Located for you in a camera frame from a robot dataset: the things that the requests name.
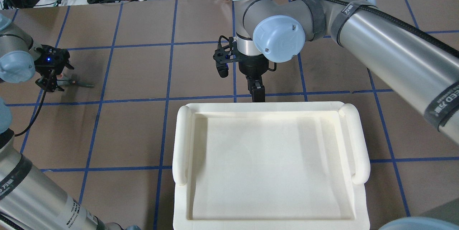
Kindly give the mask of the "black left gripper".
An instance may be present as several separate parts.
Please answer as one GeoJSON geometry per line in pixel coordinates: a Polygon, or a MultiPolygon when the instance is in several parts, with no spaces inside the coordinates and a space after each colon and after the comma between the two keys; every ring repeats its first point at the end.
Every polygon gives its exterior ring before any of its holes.
{"type": "Polygon", "coordinates": [[[55,48],[50,45],[41,44],[34,48],[39,53],[39,58],[35,60],[36,72],[41,78],[36,80],[38,85],[45,92],[64,92],[64,88],[58,85],[58,81],[69,81],[70,78],[63,72],[64,67],[74,70],[70,64],[70,53],[67,49],[55,48]],[[52,71],[56,77],[49,78],[52,71]]]}

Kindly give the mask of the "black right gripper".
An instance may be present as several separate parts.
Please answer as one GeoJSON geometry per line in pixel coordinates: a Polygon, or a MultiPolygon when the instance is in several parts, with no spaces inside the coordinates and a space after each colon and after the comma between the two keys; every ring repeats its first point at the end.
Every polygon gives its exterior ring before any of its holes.
{"type": "Polygon", "coordinates": [[[249,56],[237,49],[237,42],[233,37],[220,36],[217,49],[213,54],[216,69],[221,78],[228,76],[228,64],[239,63],[239,71],[246,75],[247,87],[251,91],[252,102],[265,102],[265,86],[261,76],[267,71],[275,72],[277,63],[274,67],[269,67],[269,60],[264,55],[249,56]]]}

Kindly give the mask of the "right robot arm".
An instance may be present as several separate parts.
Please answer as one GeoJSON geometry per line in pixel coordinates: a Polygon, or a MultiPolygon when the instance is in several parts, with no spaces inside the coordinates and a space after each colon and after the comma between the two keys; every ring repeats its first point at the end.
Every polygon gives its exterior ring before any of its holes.
{"type": "Polygon", "coordinates": [[[379,8],[375,0],[233,0],[236,35],[220,36],[220,77],[238,62],[254,102],[265,101],[269,62],[286,62],[328,35],[458,142],[458,50],[379,8]]]}

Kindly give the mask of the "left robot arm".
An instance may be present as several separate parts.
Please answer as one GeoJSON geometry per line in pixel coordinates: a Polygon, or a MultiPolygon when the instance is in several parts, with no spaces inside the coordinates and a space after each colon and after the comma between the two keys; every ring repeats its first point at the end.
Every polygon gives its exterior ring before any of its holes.
{"type": "MultiPolygon", "coordinates": [[[[36,80],[45,93],[62,91],[57,83],[69,63],[69,52],[39,44],[13,21],[1,15],[1,82],[36,80]]],[[[104,223],[13,147],[19,134],[10,125],[13,115],[1,100],[0,207],[1,224],[14,230],[121,230],[104,223]]]]}

